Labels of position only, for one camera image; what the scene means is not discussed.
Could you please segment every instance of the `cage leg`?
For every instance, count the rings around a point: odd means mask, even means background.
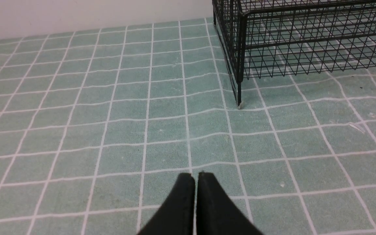
[[[237,82],[237,109],[242,109],[242,82]]]

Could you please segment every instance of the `black wire cage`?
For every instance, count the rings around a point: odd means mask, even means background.
[[[376,67],[376,0],[212,0],[236,103],[244,78]]]

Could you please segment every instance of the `teal floor mat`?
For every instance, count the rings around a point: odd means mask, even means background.
[[[0,234],[134,235],[200,171],[266,235],[376,234],[376,68],[243,100],[209,18],[0,40]]]

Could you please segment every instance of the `white wall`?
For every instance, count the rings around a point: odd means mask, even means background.
[[[209,16],[211,0],[0,0],[0,39]]]

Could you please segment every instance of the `grid-patterned floor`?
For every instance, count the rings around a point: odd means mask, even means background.
[[[376,234],[376,68],[237,110],[211,22],[0,40],[0,234],[132,235],[203,170],[267,235]]]

